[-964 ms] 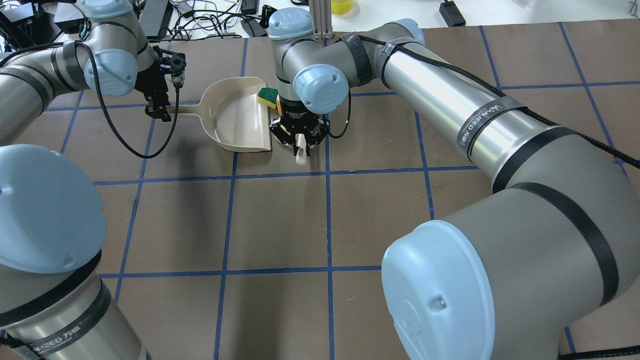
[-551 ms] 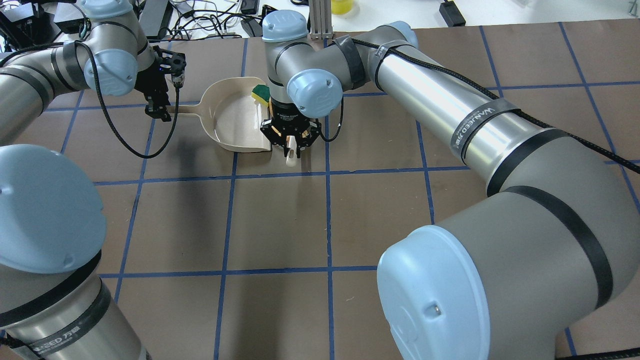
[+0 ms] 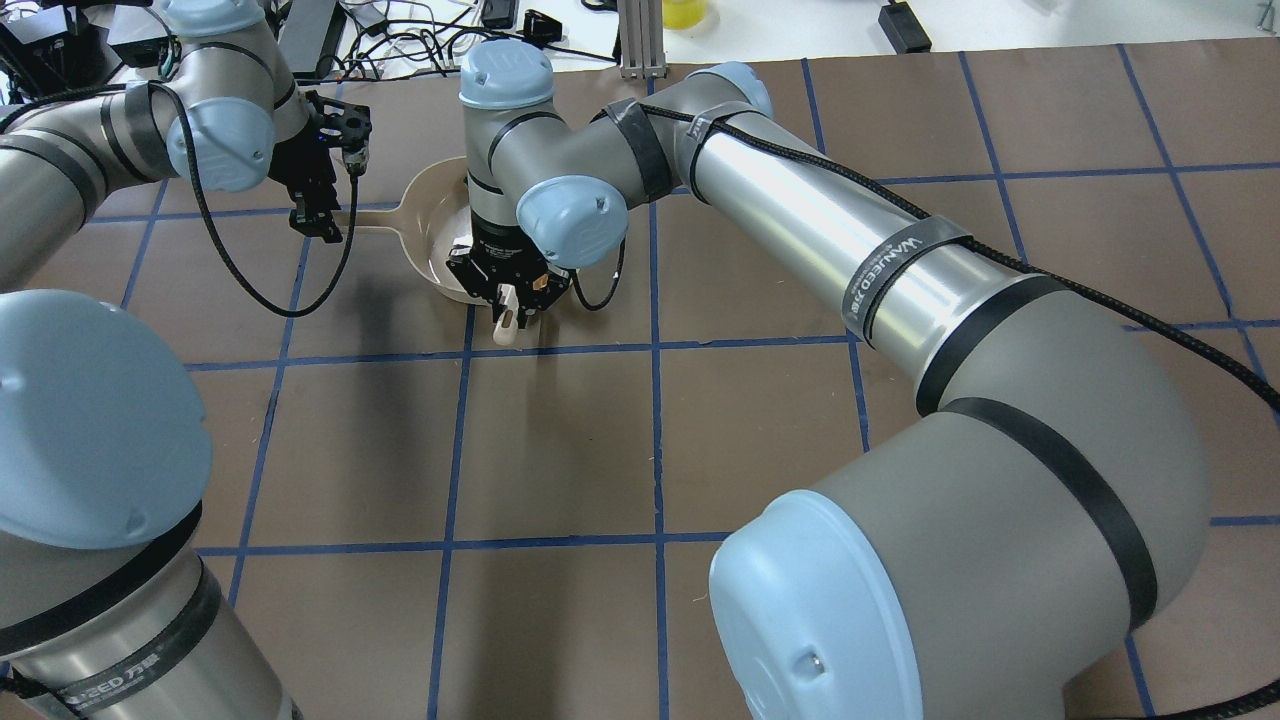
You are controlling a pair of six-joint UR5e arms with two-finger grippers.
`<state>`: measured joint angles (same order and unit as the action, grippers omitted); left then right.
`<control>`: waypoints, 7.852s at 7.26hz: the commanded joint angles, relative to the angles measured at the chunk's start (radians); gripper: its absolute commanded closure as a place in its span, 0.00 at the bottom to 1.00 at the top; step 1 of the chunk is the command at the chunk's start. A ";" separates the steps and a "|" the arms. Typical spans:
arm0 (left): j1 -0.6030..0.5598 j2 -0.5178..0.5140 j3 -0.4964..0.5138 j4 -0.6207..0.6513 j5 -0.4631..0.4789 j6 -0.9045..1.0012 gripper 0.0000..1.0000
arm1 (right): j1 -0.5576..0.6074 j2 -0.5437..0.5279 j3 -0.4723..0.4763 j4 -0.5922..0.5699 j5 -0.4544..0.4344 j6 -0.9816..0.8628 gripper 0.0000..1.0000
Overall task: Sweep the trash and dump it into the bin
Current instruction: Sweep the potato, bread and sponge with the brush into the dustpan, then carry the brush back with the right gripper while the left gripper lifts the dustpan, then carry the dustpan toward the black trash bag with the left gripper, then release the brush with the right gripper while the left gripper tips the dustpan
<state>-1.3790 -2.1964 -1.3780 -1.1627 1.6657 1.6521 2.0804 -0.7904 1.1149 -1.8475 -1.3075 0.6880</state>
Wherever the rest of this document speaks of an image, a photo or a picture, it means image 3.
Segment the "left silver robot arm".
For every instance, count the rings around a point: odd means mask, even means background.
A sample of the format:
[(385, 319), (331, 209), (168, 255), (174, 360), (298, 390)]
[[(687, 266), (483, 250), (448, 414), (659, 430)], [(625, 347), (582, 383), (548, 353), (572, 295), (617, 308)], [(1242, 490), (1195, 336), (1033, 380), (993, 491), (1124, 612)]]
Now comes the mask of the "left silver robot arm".
[(265, 178), (303, 234), (333, 223), (330, 149), (365, 106), (298, 91), (257, 1), (157, 1), (169, 76), (3, 119), (3, 691), (46, 719), (298, 719), (192, 539), (212, 466), (183, 363), (123, 307), (29, 278), (111, 193), (172, 177), (197, 204)]

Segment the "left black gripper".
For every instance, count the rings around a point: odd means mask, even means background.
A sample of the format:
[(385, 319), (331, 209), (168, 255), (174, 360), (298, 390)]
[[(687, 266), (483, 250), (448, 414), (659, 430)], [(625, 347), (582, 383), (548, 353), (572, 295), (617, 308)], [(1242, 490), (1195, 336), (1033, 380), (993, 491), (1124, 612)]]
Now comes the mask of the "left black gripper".
[(343, 232), (333, 217), (340, 205), (330, 151), (342, 151), (351, 179), (366, 172), (372, 133), (371, 109), (324, 97), (314, 90), (301, 94), (296, 105), (303, 111), (303, 124), (292, 137), (275, 145), (270, 179), (283, 184), (291, 196), (291, 228), (294, 232), (324, 243), (343, 243)]

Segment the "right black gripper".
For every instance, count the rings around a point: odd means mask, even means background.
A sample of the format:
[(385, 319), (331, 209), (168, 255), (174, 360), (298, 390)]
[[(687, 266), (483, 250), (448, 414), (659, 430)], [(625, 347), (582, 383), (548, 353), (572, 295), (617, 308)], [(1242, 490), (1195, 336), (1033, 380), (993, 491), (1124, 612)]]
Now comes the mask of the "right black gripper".
[(475, 236), (468, 247), (457, 243), (451, 249), (445, 266), (466, 297), (489, 305), (495, 325), (506, 313), (502, 283), (513, 284), (518, 292), (521, 331), (570, 288), (568, 272), (544, 259), (530, 240), (520, 237), (485, 240)]

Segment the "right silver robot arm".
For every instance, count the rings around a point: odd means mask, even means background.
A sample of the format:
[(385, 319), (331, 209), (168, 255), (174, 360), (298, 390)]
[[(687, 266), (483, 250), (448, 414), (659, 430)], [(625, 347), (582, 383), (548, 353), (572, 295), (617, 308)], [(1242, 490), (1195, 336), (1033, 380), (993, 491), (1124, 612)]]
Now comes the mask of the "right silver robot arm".
[[(764, 61), (786, 129), (1277, 379), (1277, 41)], [(906, 375), (680, 191), (618, 297), (503, 350), (442, 301), (453, 548), (428, 719), (745, 719), (723, 536), (915, 419)]]

